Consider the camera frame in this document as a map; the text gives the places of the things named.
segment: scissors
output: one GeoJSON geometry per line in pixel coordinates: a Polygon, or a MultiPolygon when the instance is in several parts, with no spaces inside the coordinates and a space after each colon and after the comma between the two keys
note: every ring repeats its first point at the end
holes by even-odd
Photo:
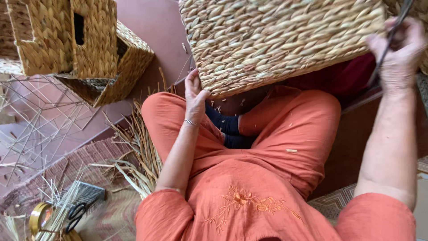
{"type": "Polygon", "coordinates": [[[68,212],[68,220],[70,221],[65,228],[65,233],[68,234],[71,230],[73,230],[79,221],[82,219],[83,215],[86,213],[85,202],[81,202],[70,209],[68,212]]]}
{"type": "Polygon", "coordinates": [[[389,46],[392,43],[392,39],[394,38],[395,33],[397,32],[398,28],[403,23],[404,19],[409,14],[410,9],[412,8],[414,0],[404,0],[404,4],[401,7],[400,15],[398,16],[397,20],[394,23],[394,26],[392,27],[391,31],[388,33],[387,39],[388,44],[386,45],[385,50],[382,52],[382,55],[380,56],[379,60],[376,63],[376,68],[374,69],[372,75],[370,76],[369,81],[367,82],[367,85],[371,87],[373,84],[376,84],[375,81],[378,80],[377,75],[379,73],[380,67],[383,64],[383,61],[385,59],[385,56],[389,50],[389,46]]]}

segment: wicker basket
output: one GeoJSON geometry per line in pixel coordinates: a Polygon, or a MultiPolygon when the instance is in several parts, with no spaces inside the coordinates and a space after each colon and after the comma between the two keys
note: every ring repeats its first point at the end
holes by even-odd
{"type": "Polygon", "coordinates": [[[88,104],[99,107],[125,99],[151,63],[154,52],[131,30],[117,21],[117,77],[69,79],[56,77],[88,104]]]}
{"type": "Polygon", "coordinates": [[[71,0],[74,78],[116,76],[116,21],[113,0],[71,0]]]}
{"type": "Polygon", "coordinates": [[[68,0],[0,0],[0,73],[72,69],[68,0]]]}
{"type": "Polygon", "coordinates": [[[202,86],[224,98],[368,52],[381,0],[180,0],[202,86]]]}
{"type": "MultiPolygon", "coordinates": [[[[403,0],[383,0],[388,6],[387,13],[389,16],[397,16],[400,13],[403,0]]],[[[428,32],[428,0],[415,0],[409,11],[409,16],[420,19],[425,25],[425,31],[428,32]]],[[[428,49],[422,58],[420,65],[422,72],[428,75],[428,49]]]]}

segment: gold tape roll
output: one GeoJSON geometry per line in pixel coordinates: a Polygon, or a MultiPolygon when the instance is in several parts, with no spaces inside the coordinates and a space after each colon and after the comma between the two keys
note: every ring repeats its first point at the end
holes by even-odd
{"type": "Polygon", "coordinates": [[[36,235],[42,228],[42,222],[45,222],[51,216],[51,205],[46,202],[39,203],[31,212],[30,215],[30,231],[32,235],[36,235]]]}

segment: metal wire frame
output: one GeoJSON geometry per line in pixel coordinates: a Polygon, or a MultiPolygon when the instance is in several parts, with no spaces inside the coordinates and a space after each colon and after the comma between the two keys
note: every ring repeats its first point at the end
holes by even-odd
{"type": "Polygon", "coordinates": [[[6,154],[0,156],[0,165],[14,159],[12,165],[8,163],[11,171],[4,174],[6,184],[0,182],[6,187],[20,178],[44,169],[45,165],[54,159],[61,158],[64,154],[58,154],[58,151],[64,140],[83,131],[99,108],[92,108],[66,86],[49,76],[11,75],[9,80],[0,82],[0,85],[6,90],[0,109],[7,108],[22,119],[21,124],[25,123],[24,127],[19,123],[12,124],[23,127],[17,136],[0,130],[0,144],[7,150],[6,154]],[[53,89],[54,96],[58,98],[49,98],[43,91],[45,87],[53,89]],[[53,118],[45,116],[52,110],[57,112],[53,118]],[[33,168],[26,175],[17,174],[17,171],[23,172],[20,166],[31,167],[35,162],[41,162],[42,166],[33,168]]]}

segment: basket handle hole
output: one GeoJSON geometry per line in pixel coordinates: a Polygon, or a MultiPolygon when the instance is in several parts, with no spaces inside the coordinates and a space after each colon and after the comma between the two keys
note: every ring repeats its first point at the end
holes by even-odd
{"type": "Polygon", "coordinates": [[[85,20],[84,18],[77,14],[74,13],[74,38],[76,40],[76,43],[78,45],[83,45],[84,44],[84,33],[83,33],[83,27],[85,25],[85,20]]]}

